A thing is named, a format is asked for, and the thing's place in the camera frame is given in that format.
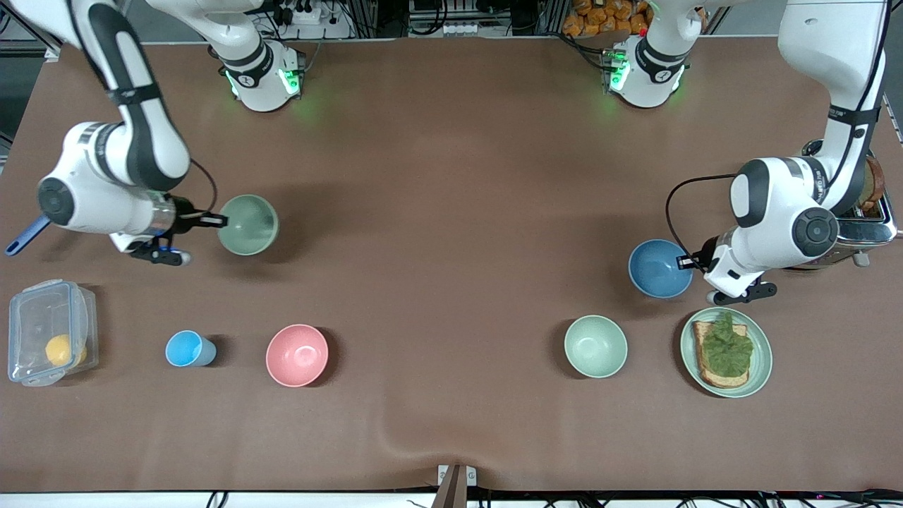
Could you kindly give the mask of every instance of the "green plate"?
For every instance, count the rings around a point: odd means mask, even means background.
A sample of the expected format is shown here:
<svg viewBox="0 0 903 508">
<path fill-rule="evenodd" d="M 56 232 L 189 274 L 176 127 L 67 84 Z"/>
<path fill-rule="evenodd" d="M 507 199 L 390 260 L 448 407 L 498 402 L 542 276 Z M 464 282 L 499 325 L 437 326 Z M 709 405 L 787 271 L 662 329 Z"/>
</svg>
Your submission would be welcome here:
<svg viewBox="0 0 903 508">
<path fill-rule="evenodd" d="M 736 325 L 746 325 L 747 336 L 752 341 L 752 358 L 749 360 L 749 381 L 737 388 L 718 388 L 703 381 L 699 372 L 699 362 L 696 361 L 696 338 L 693 335 L 693 321 L 709 321 L 714 323 L 721 313 L 730 312 L 733 322 Z M 756 322 L 743 314 L 729 307 L 710 307 L 703 309 L 684 325 L 684 330 L 680 335 L 680 354 L 684 358 L 686 370 L 690 372 L 693 379 L 696 380 L 706 390 L 727 397 L 729 399 L 739 399 L 748 397 L 753 393 L 761 390 L 771 375 L 771 345 L 768 344 L 768 338 L 765 332 L 756 325 Z"/>
</svg>

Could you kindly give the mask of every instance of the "yellow fruit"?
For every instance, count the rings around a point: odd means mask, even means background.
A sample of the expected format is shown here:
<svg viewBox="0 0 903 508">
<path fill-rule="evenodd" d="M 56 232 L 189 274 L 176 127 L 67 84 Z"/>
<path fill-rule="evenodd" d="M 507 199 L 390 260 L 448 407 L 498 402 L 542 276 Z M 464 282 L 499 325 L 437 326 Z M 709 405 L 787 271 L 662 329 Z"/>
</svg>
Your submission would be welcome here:
<svg viewBox="0 0 903 508">
<path fill-rule="evenodd" d="M 72 359 L 69 335 L 60 334 L 50 339 L 47 345 L 44 346 L 44 352 L 47 354 L 47 359 L 50 360 L 54 367 L 61 367 L 66 363 L 69 363 L 69 360 Z M 81 348 L 79 360 L 75 362 L 75 364 L 78 365 L 79 363 L 84 362 L 86 356 L 88 356 L 88 351 L 85 348 Z"/>
</svg>

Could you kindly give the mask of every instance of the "blue cup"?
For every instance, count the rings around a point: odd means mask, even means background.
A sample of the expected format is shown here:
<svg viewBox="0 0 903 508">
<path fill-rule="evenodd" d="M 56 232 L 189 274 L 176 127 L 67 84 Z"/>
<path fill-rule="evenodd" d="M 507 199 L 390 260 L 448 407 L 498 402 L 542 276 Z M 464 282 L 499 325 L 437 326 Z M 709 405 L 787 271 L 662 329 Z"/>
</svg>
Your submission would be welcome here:
<svg viewBox="0 0 903 508">
<path fill-rule="evenodd" d="M 203 367 L 217 356 L 217 346 L 197 332 L 184 330 L 166 343 L 166 361 L 175 367 Z"/>
<path fill-rule="evenodd" d="M 684 250 L 672 241 L 646 240 L 630 253 L 630 281 L 653 298 L 678 296 L 693 282 L 693 271 L 677 265 L 677 258 L 683 255 Z"/>
</svg>

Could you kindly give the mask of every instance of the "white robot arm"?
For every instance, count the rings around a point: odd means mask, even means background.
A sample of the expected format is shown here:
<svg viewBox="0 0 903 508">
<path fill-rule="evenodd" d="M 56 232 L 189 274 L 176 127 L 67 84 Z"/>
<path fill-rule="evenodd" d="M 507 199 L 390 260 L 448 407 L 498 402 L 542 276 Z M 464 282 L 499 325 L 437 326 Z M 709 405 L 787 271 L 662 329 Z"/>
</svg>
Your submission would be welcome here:
<svg viewBox="0 0 903 508">
<path fill-rule="evenodd" d="M 264 41 L 242 14 L 264 0 L 147 0 L 201 35 L 226 68 L 232 91 L 249 109 L 272 111 L 299 97 L 304 54 L 278 41 Z"/>
<path fill-rule="evenodd" d="M 123 118 L 69 131 L 60 161 L 38 186 L 43 214 L 67 230 L 108 234 L 135 258 L 187 263 L 187 252 L 159 239 L 171 242 L 195 226 L 223 227 L 226 219 L 167 193 L 191 159 L 131 25 L 111 0 L 15 0 L 13 7 L 84 51 Z"/>
<path fill-rule="evenodd" d="M 777 45 L 787 63 L 828 89 L 824 141 L 804 156 L 754 159 L 737 173 L 737 227 L 693 254 L 723 293 L 715 303 L 743 301 L 765 271 L 818 259 L 837 240 L 835 216 L 856 204 L 878 122 L 888 16 L 884 0 L 787 2 Z"/>
<path fill-rule="evenodd" d="M 677 90 L 684 62 L 703 31 L 697 7 L 717 8 L 749 0 L 662 0 L 649 2 L 655 19 L 645 36 L 631 35 L 615 45 L 627 55 L 608 76 L 609 89 L 629 104 L 654 108 Z"/>
</svg>

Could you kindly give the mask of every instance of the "bowl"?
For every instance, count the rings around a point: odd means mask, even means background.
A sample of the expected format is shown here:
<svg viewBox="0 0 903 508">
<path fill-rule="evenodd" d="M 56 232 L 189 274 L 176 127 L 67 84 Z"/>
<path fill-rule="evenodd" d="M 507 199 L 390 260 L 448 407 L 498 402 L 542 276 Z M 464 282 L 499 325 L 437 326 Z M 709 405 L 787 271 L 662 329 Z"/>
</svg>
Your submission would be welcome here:
<svg viewBox="0 0 903 508">
<path fill-rule="evenodd" d="M 239 256 L 253 256 L 273 244 L 279 232 L 279 217 L 267 200 L 253 194 L 230 199 L 219 211 L 228 225 L 217 230 L 219 243 Z"/>
<path fill-rule="evenodd" d="M 681 270 L 677 265 L 677 258 L 685 255 L 684 250 L 672 241 L 646 240 L 630 253 L 630 281 L 644 295 L 674 298 L 693 282 L 693 271 Z"/>
<path fill-rule="evenodd" d="M 564 354 L 584 376 L 607 378 L 627 361 L 627 337 L 608 317 L 585 315 L 564 334 Z"/>
<path fill-rule="evenodd" d="M 266 369 L 279 384 L 298 388 L 311 384 L 326 368 L 329 347 L 313 326 L 290 325 L 266 348 Z"/>
<path fill-rule="evenodd" d="M 718 388 L 703 381 L 696 357 L 696 338 L 693 333 L 693 321 L 714 322 L 723 312 L 731 313 L 734 324 L 746 325 L 746 335 L 752 341 L 752 357 L 749 359 L 749 381 L 737 388 Z M 749 316 L 729 307 L 710 307 L 694 314 L 686 322 L 684 330 L 680 334 L 680 354 L 684 358 L 686 370 L 690 372 L 690 375 L 700 386 L 715 395 L 728 399 L 740 399 L 756 393 L 765 386 L 768 377 L 771 376 L 773 358 L 771 356 L 771 345 L 768 344 L 765 332 Z"/>
</svg>

